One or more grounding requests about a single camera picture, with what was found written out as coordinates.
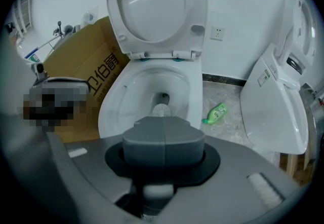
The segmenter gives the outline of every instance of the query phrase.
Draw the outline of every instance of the toilet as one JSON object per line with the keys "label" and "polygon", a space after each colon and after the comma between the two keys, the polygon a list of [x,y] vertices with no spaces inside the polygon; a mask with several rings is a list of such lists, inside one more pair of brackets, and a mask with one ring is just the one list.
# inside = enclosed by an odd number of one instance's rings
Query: toilet
{"label": "toilet", "polygon": [[146,116],[178,116],[200,128],[207,0],[107,0],[121,51],[130,62],[99,112],[101,138]]}
{"label": "toilet", "polygon": [[240,94],[251,143],[271,151],[303,154],[308,144],[306,111],[299,91],[316,51],[310,0],[285,0],[276,38],[255,64]]}

